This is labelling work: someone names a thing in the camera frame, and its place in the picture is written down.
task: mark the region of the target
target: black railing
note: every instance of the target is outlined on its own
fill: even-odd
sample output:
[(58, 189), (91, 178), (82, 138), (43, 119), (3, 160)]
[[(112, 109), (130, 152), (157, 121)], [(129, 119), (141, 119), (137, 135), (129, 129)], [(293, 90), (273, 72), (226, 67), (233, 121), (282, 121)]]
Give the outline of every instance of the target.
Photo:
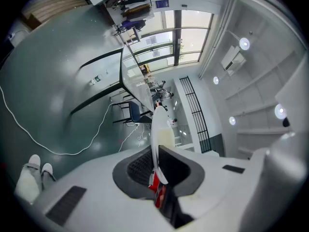
[(194, 118), (195, 126), (197, 128), (201, 151), (202, 153), (205, 153), (211, 150), (211, 144), (209, 141), (209, 134), (201, 106), (198, 102), (197, 95), (194, 91), (194, 88), (192, 87), (189, 77), (180, 78), (179, 80), (183, 86), (184, 93), (188, 99), (191, 108), (191, 113)]

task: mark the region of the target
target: ceiling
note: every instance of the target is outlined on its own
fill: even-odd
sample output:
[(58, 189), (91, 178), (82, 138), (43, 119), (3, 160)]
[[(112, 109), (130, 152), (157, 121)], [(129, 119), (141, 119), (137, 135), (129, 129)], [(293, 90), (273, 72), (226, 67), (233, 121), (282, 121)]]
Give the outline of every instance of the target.
[[(247, 38), (250, 48), (241, 51), (244, 65), (228, 75), (221, 60), (231, 45), (239, 41), (226, 32), (204, 74), (223, 126), (227, 156), (248, 158), (261, 147), (267, 147), (288, 131), (277, 119), (276, 94), (297, 68), (305, 49), (284, 25), (278, 25), (245, 0), (238, 1), (228, 30)], [(213, 77), (220, 83), (215, 85)], [(236, 125), (228, 123), (235, 117)]]

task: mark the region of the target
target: black rubber pad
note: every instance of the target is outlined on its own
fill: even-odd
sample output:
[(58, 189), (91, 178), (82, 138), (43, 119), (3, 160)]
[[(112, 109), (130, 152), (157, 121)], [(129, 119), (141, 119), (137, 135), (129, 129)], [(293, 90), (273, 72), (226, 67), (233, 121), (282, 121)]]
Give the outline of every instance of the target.
[(85, 188), (72, 187), (46, 214), (46, 217), (63, 226), (85, 192)]
[(242, 174), (245, 171), (244, 168), (239, 168), (239, 167), (235, 167), (235, 166), (231, 166), (231, 165), (225, 165), (223, 167), (223, 169), (226, 169), (226, 170), (229, 170), (229, 171), (232, 171), (232, 172), (236, 172), (238, 174)]

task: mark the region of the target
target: person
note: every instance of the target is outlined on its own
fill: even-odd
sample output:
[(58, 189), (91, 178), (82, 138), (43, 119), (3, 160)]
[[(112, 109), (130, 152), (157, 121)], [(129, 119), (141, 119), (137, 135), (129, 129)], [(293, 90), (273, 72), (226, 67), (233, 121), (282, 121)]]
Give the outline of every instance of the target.
[(159, 100), (160, 97), (161, 97), (161, 93), (159, 91), (151, 92), (151, 97), (152, 97), (152, 100), (153, 100), (153, 104), (155, 106), (156, 101)]
[(165, 99), (171, 99), (174, 96), (174, 94), (172, 92), (167, 92), (166, 90), (161, 93), (161, 97), (160, 99), (163, 101)]
[(157, 82), (156, 84), (154, 84), (150, 87), (150, 90), (151, 89), (163, 89), (163, 86), (164, 86), (165, 83), (166, 83), (166, 81), (162, 81), (160, 83)]
[(20, 173), (14, 194), (33, 204), (39, 194), (52, 186), (56, 179), (53, 176), (53, 167), (45, 163), (40, 171), (41, 159), (38, 155), (32, 155)]

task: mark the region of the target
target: window frame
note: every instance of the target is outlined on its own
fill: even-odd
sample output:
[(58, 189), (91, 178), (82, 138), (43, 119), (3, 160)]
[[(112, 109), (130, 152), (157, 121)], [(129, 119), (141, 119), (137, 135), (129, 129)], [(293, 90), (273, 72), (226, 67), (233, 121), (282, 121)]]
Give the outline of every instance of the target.
[[(164, 20), (165, 20), (165, 11), (161, 11), (161, 19), (162, 18), (164, 18)], [(160, 33), (164, 33), (164, 32), (173, 32), (172, 42), (150, 46), (150, 47), (138, 50), (136, 52), (131, 51), (131, 53), (133, 54), (133, 57), (136, 60), (135, 56), (138, 56), (138, 55), (143, 54), (145, 52), (152, 51), (152, 50), (155, 50), (155, 49), (159, 49), (159, 48), (162, 48), (162, 47), (173, 46), (173, 53), (172, 54), (159, 56), (159, 57), (156, 57), (156, 58), (151, 58), (151, 59), (149, 59), (147, 61), (143, 61), (143, 62), (137, 62), (138, 65), (141, 66), (141, 65), (144, 65), (144, 64), (147, 64), (147, 63), (151, 63), (151, 62), (154, 62), (154, 61), (157, 61), (157, 60), (160, 60), (160, 59), (164, 59), (164, 58), (169, 58), (169, 57), (174, 57), (174, 65), (168, 65), (167, 67), (164, 67), (163, 69), (171, 67), (171, 66), (178, 66), (178, 65), (187, 64), (187, 63), (199, 62), (201, 55), (203, 53), (208, 35), (209, 35), (209, 31), (211, 29), (212, 19), (213, 19), (213, 14), (211, 14), (211, 18), (209, 20), (209, 26), (208, 27), (188, 27), (188, 26), (182, 27), (182, 10), (174, 10), (174, 28), (166, 28), (166, 29), (163, 28), (162, 30), (156, 30), (156, 31), (149, 32), (149, 33), (141, 35), (141, 38), (146, 38), (146, 37), (153, 36), (153, 35), (160, 34)], [(206, 36), (205, 36), (201, 50), (180, 53), (182, 29), (207, 29), (207, 33), (206, 33)], [(132, 38), (132, 40), (127, 41), (127, 45), (129, 46), (129, 49), (131, 49), (130, 43), (132, 43), (132, 41), (134, 43), (136, 41), (136, 37)], [(199, 57), (198, 57), (197, 61), (192, 60), (192, 61), (179, 63), (180, 55), (185, 55), (185, 54), (190, 54), (190, 53), (199, 53)]]

